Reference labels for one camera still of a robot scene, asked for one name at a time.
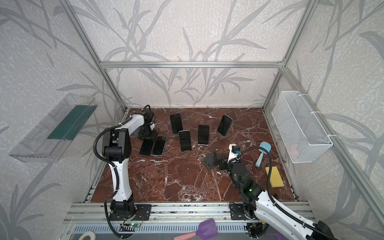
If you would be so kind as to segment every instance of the green mat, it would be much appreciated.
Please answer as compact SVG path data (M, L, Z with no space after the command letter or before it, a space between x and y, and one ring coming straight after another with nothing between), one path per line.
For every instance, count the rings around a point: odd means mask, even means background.
M73 140L81 128L87 122L89 117L95 111L97 105L86 106L77 105L71 112L59 123L59 125L48 136L48 139Z

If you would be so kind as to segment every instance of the aluminum frame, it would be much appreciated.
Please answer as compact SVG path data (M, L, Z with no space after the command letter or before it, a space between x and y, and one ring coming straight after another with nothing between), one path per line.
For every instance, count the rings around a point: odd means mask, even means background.
M104 78L104 81L106 82L107 86L109 89L112 91L113 96L117 99L119 105L123 108L123 110L126 110L126 106L124 104L124 101L122 100L119 92L115 88L115 85L109 78L109 76L106 74L104 69L100 66L100 60L96 54L95 49L93 48L91 41L89 40L88 36L86 35L79 19L77 18L77 15L72 8L71 4L69 3L68 0L58 0L60 3L60 7L67 15L69 21L71 22L73 28L75 29L76 33L80 37L81 41L83 42L85 48L88 50L89 55L91 56L91 59L93 63L95 64L96 68L99 70L100 75Z
M308 202L282 202L301 216L315 221ZM258 220L231 220L229 202L138 202L151 204L151 215L146 224L157 223L200 223L214 218L216 223L254 223ZM56 240L70 239L77 223L106 224L103 203L72 204L63 224L56 235Z
M191 61L106 61L102 68L281 68L282 61L260 62L191 62Z
M299 91L304 97L305 101L308 103L312 111L319 112L319 109L313 103L311 98L308 97L303 87L299 84L296 77L288 68L282 68L282 74L287 79L288 83L294 90ZM324 127L325 131L330 135L336 135L333 128L329 125L327 120L321 113L316 113L319 122ZM375 214L380 224L384 227L384 200L372 185L369 178L362 171L362 169L357 164L356 160L349 153L348 149L345 147L343 142L339 137L332 136L333 147L332 150L339 159L341 165L344 167L345 171L348 173L349 177L352 179L353 183L356 185L357 189L361 193L364 200L367 202L368 206L371 208L371 211Z
M303 33L304 33L305 29L307 28L308 23L311 20L312 15L314 14L314 11L315 11L318 3L319 3L319 0L309 0L308 1L307 6L305 7L305 11L303 13L303 16L301 17L299 25L296 29L296 32L293 35L293 38L292 38L291 43L288 47L288 50L285 53L285 56L283 58L283 61L282 61L283 66L282 67L285 67L287 65L288 61L290 60L290 58L292 57L292 54L295 51L301 37L303 36ZM275 80L273 81L271 89L268 92L267 98L265 99L263 109L266 109L266 106L268 105L269 101L271 100L273 92L275 91L275 89L279 85L281 75L282 75L282 73L281 73L281 68L280 68L278 74L275 77Z

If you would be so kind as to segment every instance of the marble tabletop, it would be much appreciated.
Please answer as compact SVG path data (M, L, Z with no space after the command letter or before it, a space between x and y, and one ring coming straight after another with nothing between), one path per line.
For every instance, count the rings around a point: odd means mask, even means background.
M285 184L284 187L272 188L272 195L278 194L280 201L295 200L261 108L159 108L152 111L156 115L155 129L159 136L167 137L167 143L162 156L146 157L139 155L142 141L131 137L128 173L135 202L241 201L226 171L208 170L201 162L207 153L214 150L227 157L231 143L236 143L243 151L259 146L262 141L271 144L273 165L279 169ZM172 133L169 115L174 113L181 114L183 129L190 131L191 151L181 152L179 137ZM226 139L216 133L223 114L233 119ZM210 126L208 146L197 144L200 124ZM255 167L259 154L257 149L248 151L242 161L253 180L266 188L268 157L264 155L261 166ZM106 166L91 201L102 202L112 192L111 172Z

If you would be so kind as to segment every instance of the black smartphone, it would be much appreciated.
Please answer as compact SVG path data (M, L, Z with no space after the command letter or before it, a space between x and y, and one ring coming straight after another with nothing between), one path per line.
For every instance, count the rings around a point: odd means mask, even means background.
M217 128L217 132L225 136L228 132L229 127L231 126L231 123L232 123L232 118L224 114Z
M166 146L167 137L157 136L155 146L153 146L152 155L161 156L163 155L164 147Z
M199 125L197 144L208 145L208 142L209 142L209 126Z
M172 132L178 133L183 130L183 124L181 123L180 113L172 114L170 117L170 124L172 126Z
M153 140L144 139L143 144L141 145L139 154L143 156L150 156L152 152L153 144L154 144Z
M189 130L184 130L179 132L179 141L180 141L181 151L192 150L191 135Z

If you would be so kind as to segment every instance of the transparent acrylic box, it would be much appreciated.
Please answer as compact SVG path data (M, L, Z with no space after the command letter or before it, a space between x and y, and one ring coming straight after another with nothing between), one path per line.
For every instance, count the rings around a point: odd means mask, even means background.
M96 109L93 100L68 94L9 155L22 162L57 162Z

